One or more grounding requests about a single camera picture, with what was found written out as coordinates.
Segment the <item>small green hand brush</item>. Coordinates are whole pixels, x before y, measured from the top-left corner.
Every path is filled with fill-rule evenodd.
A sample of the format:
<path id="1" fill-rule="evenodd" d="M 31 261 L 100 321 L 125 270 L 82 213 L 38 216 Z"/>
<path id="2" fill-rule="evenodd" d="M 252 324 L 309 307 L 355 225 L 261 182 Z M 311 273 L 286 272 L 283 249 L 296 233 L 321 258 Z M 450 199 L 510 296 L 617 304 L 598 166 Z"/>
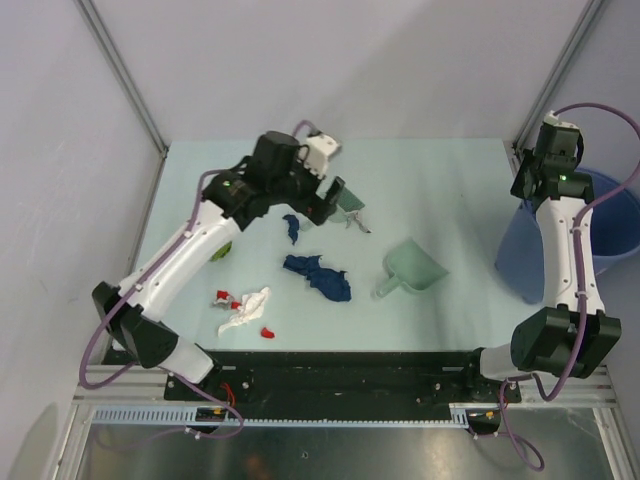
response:
<path id="1" fill-rule="evenodd" d="M 346 227 L 346 213 L 354 210 L 365 209 L 365 203 L 349 189 L 345 188 L 340 196 L 337 211 L 329 217 L 328 222 L 343 224 Z"/>

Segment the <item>small dark blue paper scrap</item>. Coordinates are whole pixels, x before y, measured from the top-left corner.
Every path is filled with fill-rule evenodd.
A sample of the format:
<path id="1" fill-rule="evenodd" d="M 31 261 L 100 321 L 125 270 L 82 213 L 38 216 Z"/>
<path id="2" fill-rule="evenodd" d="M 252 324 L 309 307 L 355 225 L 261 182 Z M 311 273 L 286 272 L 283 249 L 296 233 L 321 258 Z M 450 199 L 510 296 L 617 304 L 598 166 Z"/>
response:
<path id="1" fill-rule="evenodd" d="M 293 214 L 286 214 L 282 219 L 287 223 L 287 236 L 291 240 L 291 243 L 295 245 L 299 238 L 300 221 L 298 217 Z"/>

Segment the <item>blue plastic waste bin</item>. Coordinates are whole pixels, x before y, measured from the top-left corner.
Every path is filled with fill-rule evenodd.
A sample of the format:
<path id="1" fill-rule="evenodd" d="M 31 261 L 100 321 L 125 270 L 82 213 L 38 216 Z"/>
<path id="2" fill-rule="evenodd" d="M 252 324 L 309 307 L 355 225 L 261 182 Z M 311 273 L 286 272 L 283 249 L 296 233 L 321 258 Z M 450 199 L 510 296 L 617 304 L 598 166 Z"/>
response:
<path id="1" fill-rule="evenodd" d="M 575 254 L 570 213 L 552 212 L 545 204 L 536 209 L 522 201 L 505 232 L 494 266 L 504 283 L 527 304 L 543 301 L 549 279 L 553 288 L 575 284 Z M 583 241 L 592 264 L 585 265 L 589 279 L 639 252 L 639 196 L 629 189 L 591 210 L 583 228 L 590 237 Z"/>

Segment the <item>green plastic dustpan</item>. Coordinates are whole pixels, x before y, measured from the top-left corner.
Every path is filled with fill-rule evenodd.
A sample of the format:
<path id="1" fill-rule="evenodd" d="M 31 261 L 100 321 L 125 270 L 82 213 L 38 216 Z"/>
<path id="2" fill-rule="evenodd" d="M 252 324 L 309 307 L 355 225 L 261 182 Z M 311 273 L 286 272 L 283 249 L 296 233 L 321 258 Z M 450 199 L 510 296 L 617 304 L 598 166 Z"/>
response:
<path id="1" fill-rule="evenodd" d="M 449 271 L 432 258 L 412 237 L 391 247 L 382 258 L 385 278 L 373 290 L 382 299 L 396 289 L 420 294 L 449 275 Z"/>

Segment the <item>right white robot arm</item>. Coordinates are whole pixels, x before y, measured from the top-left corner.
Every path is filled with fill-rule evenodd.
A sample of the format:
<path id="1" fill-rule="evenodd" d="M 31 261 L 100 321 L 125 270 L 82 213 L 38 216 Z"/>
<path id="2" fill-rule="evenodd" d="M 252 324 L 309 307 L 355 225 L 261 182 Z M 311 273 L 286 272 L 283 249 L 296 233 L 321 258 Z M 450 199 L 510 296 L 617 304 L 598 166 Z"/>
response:
<path id="1" fill-rule="evenodd" d="M 593 179 L 578 171 L 580 129 L 550 114 L 524 159 L 512 195 L 530 203 L 541 233 L 543 306 L 521 322 L 509 343 L 483 350 L 479 366 L 463 373 L 461 388 L 484 401 L 497 380 L 547 373 L 585 379 L 621 336 L 621 322 L 605 312 L 591 249 Z"/>

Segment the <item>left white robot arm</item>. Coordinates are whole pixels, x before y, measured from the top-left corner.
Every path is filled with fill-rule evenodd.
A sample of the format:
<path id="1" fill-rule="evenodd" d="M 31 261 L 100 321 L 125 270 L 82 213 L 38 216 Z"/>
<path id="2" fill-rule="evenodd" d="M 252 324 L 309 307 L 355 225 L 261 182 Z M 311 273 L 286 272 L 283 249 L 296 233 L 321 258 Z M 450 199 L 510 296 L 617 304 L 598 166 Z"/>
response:
<path id="1" fill-rule="evenodd" d="M 207 171 L 198 181 L 191 215 L 138 271 L 118 285 L 97 285 L 92 298 L 107 332 L 144 368 L 161 368 L 186 380 L 197 398 L 214 397 L 221 387 L 215 361 L 195 343 L 166 326 L 174 298 L 215 253 L 257 218 L 287 205 L 316 225 L 336 210 L 344 181 L 325 179 L 340 142 L 319 130 L 304 140 L 268 131 L 237 165 Z"/>

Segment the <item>large dark blue paper scrap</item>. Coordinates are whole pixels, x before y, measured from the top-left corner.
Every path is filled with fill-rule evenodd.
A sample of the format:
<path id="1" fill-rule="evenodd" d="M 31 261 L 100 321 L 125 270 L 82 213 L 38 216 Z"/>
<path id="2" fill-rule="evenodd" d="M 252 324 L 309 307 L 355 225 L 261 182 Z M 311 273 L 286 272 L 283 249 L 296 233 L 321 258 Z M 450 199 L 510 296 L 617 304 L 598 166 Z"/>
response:
<path id="1" fill-rule="evenodd" d="M 287 255 L 283 268 L 303 276 L 312 289 L 318 290 L 332 302 L 349 302 L 352 299 L 347 272 L 320 265 L 320 255 Z"/>

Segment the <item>green paper scrap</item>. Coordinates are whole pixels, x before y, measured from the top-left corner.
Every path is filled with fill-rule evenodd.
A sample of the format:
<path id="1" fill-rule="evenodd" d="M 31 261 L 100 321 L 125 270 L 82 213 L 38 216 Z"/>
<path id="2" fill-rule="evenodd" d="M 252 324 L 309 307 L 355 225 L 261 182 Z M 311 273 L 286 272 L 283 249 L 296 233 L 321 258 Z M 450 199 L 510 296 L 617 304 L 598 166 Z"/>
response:
<path id="1" fill-rule="evenodd" d="M 230 253 L 232 246 L 233 246 L 232 242 L 228 242 L 225 245 L 223 245 L 210 257 L 210 262 L 217 262 L 223 259 L 224 257 L 226 257 Z"/>

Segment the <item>white crumpled paper scrap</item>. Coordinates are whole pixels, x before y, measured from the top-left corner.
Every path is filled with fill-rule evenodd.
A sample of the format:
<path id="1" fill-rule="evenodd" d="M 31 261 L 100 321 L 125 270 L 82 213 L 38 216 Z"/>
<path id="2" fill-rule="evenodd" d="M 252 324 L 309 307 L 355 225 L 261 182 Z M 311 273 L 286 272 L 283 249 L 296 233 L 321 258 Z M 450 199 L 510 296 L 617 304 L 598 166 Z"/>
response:
<path id="1" fill-rule="evenodd" d="M 221 336 L 231 328 L 239 327 L 261 318 L 270 297 L 271 289 L 269 287 L 243 295 L 240 305 L 235 309 L 229 320 L 218 327 L 217 334 Z"/>

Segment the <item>red grey paper scrap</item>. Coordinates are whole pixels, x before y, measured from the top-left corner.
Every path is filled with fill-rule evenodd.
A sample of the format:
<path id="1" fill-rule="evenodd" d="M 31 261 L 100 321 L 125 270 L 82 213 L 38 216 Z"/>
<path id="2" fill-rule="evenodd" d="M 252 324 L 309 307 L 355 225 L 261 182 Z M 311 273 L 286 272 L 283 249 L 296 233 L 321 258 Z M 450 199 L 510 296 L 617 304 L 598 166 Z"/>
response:
<path id="1" fill-rule="evenodd" d="M 225 310 L 238 310 L 242 302 L 238 301 L 231 293 L 225 290 L 217 290 L 214 300 L 211 302 L 212 308 Z"/>

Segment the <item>small red scrap bottom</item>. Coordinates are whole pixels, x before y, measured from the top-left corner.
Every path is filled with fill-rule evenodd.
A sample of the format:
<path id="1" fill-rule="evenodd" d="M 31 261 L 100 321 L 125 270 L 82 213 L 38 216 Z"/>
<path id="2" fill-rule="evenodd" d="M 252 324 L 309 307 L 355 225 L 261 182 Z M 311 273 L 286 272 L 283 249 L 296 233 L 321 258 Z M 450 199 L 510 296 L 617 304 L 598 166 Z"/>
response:
<path id="1" fill-rule="evenodd" d="M 266 327 L 261 329 L 260 334 L 263 338 L 266 339 L 274 339 L 276 337 L 275 333 Z"/>

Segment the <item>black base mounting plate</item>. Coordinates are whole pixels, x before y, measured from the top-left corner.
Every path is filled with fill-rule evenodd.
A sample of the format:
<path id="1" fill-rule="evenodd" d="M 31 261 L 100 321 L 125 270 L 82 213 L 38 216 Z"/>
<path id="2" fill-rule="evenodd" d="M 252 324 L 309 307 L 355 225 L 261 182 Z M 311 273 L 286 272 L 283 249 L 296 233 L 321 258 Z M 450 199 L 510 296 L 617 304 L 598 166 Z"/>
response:
<path id="1" fill-rule="evenodd" d="M 445 408 L 518 402 L 479 373 L 476 351 L 217 351 L 199 388 L 228 393 L 243 417 L 338 420 L 443 419 Z"/>

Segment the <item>right aluminium frame post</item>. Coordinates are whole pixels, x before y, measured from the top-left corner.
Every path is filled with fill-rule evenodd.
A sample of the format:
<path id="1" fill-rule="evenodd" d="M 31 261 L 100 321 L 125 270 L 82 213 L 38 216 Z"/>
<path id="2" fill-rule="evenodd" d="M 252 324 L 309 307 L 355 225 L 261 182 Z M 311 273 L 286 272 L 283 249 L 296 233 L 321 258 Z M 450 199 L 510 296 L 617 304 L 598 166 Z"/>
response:
<path id="1" fill-rule="evenodd" d="M 519 127 L 515 138 L 511 141 L 511 147 L 514 150 L 522 149 L 526 144 L 535 122 L 565 82 L 571 67 L 576 62 L 610 4 L 611 2 L 608 0 L 589 0 L 586 2 L 525 120 Z"/>

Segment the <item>aluminium frame post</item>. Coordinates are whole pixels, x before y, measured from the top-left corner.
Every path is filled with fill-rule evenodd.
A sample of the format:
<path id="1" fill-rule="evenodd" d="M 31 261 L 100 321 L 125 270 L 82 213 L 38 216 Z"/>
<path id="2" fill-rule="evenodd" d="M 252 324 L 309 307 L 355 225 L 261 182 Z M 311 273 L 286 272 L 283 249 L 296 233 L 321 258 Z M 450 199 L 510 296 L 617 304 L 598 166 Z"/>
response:
<path id="1" fill-rule="evenodd" d="M 74 4 L 92 34 L 117 83 L 120 85 L 134 114 L 140 121 L 147 137 L 160 155 L 160 158 L 165 159 L 169 150 L 167 142 L 164 140 L 95 2 L 91 0 L 75 0 Z"/>
<path id="2" fill-rule="evenodd" d="M 525 120 L 519 127 L 515 138 L 511 141 L 511 147 L 514 150 L 522 149 L 526 144 L 535 122 L 565 82 L 571 67 L 576 62 L 610 4 L 611 2 L 608 0 L 589 0 L 586 2 Z"/>

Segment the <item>left aluminium frame post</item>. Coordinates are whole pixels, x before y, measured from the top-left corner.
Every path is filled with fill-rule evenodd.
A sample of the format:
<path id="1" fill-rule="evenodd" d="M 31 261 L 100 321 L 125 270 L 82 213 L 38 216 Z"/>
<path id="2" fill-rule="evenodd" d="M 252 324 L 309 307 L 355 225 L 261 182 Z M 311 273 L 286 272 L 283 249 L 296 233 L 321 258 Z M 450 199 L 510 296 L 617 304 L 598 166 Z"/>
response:
<path id="1" fill-rule="evenodd" d="M 120 85 L 134 114 L 140 121 L 147 137 L 160 155 L 160 158 L 165 159 L 169 150 L 167 142 L 164 140 L 95 2 L 91 0 L 75 0 L 74 4 L 92 34 L 117 83 Z"/>

